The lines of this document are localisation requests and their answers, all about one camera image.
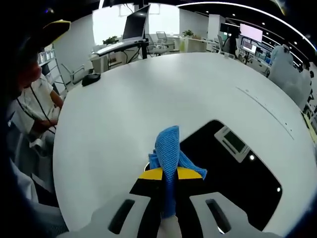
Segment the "window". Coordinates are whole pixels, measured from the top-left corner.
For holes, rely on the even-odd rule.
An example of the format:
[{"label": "window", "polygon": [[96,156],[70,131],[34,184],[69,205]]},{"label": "window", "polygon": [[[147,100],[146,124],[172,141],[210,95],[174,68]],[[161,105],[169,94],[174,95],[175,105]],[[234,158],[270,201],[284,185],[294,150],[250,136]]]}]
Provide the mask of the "window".
[{"label": "window", "polygon": [[164,31],[167,35],[179,34],[179,8],[176,6],[150,3],[149,33]]},{"label": "window", "polygon": [[[128,7],[134,11],[133,4]],[[95,45],[102,45],[103,40],[112,36],[122,37],[127,16],[132,12],[125,5],[104,7],[93,12],[93,32]]]}]

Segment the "computer monitor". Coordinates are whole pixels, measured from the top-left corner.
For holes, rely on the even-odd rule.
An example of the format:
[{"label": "computer monitor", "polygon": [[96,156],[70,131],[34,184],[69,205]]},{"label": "computer monitor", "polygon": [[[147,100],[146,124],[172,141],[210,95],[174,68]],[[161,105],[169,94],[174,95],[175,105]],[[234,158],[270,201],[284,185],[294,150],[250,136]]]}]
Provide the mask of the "computer monitor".
[{"label": "computer monitor", "polygon": [[240,31],[242,36],[246,36],[258,42],[262,42],[263,31],[245,24],[240,24]]},{"label": "computer monitor", "polygon": [[221,32],[227,32],[227,33],[237,33],[239,34],[240,32],[240,29],[239,29],[239,26],[232,26],[232,25],[228,25],[228,24],[225,24],[225,23],[222,23],[220,25],[220,31]]},{"label": "computer monitor", "polygon": [[122,41],[142,40],[150,5],[145,6],[127,17]]},{"label": "computer monitor", "polygon": [[250,42],[247,42],[247,41],[243,42],[242,48],[245,51],[248,51],[248,52],[253,53],[253,54],[255,54],[257,51],[257,47],[255,45],[252,45]]}]

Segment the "round table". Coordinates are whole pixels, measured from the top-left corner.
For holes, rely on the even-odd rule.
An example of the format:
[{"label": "round table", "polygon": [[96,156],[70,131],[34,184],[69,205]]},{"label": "round table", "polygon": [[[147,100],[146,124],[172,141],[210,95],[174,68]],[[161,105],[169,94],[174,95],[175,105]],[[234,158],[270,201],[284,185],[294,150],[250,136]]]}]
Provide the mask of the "round table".
[{"label": "round table", "polygon": [[[262,106],[243,90],[261,98]],[[278,112],[291,134],[266,108]],[[160,131],[179,125],[183,140],[212,119],[246,142],[282,184],[264,231],[286,235],[316,190],[312,140],[299,108],[282,90],[214,53],[140,60],[68,93],[53,151],[55,189],[68,228],[84,227],[96,209],[130,191]]]}]

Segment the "screen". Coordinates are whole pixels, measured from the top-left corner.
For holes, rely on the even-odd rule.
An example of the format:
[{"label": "screen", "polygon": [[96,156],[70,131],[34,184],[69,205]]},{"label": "screen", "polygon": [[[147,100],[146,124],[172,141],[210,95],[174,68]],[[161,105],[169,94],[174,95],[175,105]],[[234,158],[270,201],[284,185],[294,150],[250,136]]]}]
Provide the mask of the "screen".
[{"label": "screen", "polygon": [[249,37],[250,39],[258,42],[262,42],[263,31],[245,24],[240,24],[240,31],[242,36]]},{"label": "screen", "polygon": [[228,132],[224,138],[227,139],[227,141],[229,141],[229,143],[238,151],[241,152],[241,150],[243,149],[243,147],[245,146],[245,144],[235,135],[233,134],[231,131]]},{"label": "screen", "polygon": [[135,37],[143,38],[144,27],[147,20],[149,6],[139,9],[127,17],[122,39],[130,39]]},{"label": "screen", "polygon": [[239,27],[222,23],[220,25],[220,31],[221,32],[227,32],[227,33],[237,33],[238,34],[239,33]]},{"label": "screen", "polygon": [[243,46],[243,49],[244,50],[246,50],[246,51],[249,51],[249,52],[251,52],[251,53],[256,53],[256,51],[257,51],[257,47],[256,46],[254,46],[254,45],[252,45],[252,48],[250,49],[249,47],[245,47],[245,46]]}]

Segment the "microfiber cloth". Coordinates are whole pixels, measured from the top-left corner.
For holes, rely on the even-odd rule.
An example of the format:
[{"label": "microfiber cloth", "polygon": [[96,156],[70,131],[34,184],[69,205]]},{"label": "microfiber cloth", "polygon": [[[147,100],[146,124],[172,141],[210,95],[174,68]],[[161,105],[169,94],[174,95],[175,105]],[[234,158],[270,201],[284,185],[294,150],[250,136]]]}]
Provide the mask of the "microfiber cloth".
[{"label": "microfiber cloth", "polygon": [[177,166],[191,169],[205,179],[207,170],[195,166],[187,156],[180,151],[179,127],[172,126],[162,131],[157,136],[155,150],[149,154],[150,169],[162,167],[166,179],[163,218],[175,215],[174,176]]}]

